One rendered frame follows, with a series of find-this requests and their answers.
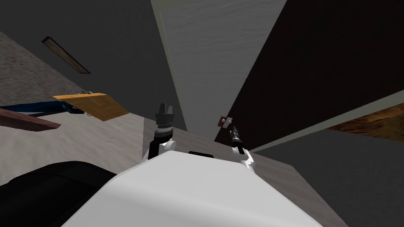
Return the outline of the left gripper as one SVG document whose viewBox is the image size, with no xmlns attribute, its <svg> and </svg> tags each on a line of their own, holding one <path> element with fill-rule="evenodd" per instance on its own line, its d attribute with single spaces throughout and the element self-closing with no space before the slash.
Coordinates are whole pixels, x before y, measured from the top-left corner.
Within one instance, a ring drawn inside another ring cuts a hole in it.
<svg viewBox="0 0 404 227">
<path fill-rule="evenodd" d="M 159 107 L 159 113 L 155 114 L 156 125 L 158 126 L 172 126 L 174 113 L 173 107 L 166 107 L 166 103 L 161 103 Z"/>
</svg>

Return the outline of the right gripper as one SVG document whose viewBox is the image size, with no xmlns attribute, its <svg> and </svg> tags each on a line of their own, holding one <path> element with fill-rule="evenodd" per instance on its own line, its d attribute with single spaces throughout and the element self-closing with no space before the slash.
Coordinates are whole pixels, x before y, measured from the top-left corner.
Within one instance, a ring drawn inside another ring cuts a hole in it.
<svg viewBox="0 0 404 227">
<path fill-rule="evenodd" d="M 232 139 L 232 143 L 241 143 L 239 132 L 235 126 L 233 126 L 233 130 L 230 131 L 230 136 Z"/>
</svg>

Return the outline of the yellow wooden cabinet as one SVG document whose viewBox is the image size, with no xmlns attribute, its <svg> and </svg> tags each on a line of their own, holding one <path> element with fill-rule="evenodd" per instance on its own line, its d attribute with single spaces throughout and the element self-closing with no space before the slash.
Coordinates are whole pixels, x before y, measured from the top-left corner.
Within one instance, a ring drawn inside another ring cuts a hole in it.
<svg viewBox="0 0 404 227">
<path fill-rule="evenodd" d="M 111 120 L 129 113 L 114 99 L 103 93 L 57 95 L 54 98 L 64 101 L 101 121 Z"/>
</svg>

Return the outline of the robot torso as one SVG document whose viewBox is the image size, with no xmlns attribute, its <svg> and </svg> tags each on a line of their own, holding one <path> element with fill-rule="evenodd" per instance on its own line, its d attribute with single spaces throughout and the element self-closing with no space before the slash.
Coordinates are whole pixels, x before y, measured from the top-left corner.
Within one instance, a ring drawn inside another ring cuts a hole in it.
<svg viewBox="0 0 404 227">
<path fill-rule="evenodd" d="M 241 163 L 165 152 L 108 181 L 62 227 L 322 227 Z"/>
</svg>

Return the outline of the dark brown door leaf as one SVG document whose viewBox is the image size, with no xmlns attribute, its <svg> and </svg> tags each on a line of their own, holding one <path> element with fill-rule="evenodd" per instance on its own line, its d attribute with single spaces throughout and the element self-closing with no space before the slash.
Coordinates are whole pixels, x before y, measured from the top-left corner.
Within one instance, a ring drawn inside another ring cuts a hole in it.
<svg viewBox="0 0 404 227">
<path fill-rule="evenodd" d="M 287 0 L 228 116 L 253 152 L 404 102 L 404 0 Z"/>
</svg>

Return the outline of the blue furniture piece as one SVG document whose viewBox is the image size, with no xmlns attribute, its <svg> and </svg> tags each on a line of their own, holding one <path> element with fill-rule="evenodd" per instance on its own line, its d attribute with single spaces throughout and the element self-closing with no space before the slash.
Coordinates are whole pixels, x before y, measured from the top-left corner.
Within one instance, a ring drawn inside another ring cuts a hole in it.
<svg viewBox="0 0 404 227">
<path fill-rule="evenodd" d="M 84 114 L 84 111 L 60 100 L 48 102 L 36 102 L 27 104 L 17 104 L 13 106 L 0 106 L 1 109 L 13 112 L 69 112 L 70 114 Z"/>
</svg>

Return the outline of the brown wooden furniture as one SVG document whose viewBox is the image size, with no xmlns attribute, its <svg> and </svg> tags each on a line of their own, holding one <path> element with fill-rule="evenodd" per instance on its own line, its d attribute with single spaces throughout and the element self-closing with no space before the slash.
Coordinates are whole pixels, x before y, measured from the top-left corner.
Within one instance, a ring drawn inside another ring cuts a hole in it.
<svg viewBox="0 0 404 227">
<path fill-rule="evenodd" d="M 328 129 L 404 142 L 404 103 Z"/>
</svg>

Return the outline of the red-brown wooden board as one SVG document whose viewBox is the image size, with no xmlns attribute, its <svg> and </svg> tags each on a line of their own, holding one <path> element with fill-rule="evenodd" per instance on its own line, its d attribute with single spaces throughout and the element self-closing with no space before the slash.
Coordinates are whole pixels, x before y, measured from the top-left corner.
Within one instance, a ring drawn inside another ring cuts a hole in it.
<svg viewBox="0 0 404 227">
<path fill-rule="evenodd" d="M 0 108 L 0 126 L 40 132 L 60 128 L 61 124 Z"/>
</svg>

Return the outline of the framed wall picture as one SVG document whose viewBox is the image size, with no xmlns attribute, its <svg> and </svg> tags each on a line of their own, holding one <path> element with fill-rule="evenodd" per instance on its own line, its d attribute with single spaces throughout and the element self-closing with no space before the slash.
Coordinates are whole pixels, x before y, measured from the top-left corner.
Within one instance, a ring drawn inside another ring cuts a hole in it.
<svg viewBox="0 0 404 227">
<path fill-rule="evenodd" d="M 72 55 L 69 54 L 57 42 L 55 42 L 53 38 L 46 36 L 41 42 L 80 74 L 90 74 L 90 72 L 82 64 L 73 58 Z"/>
</svg>

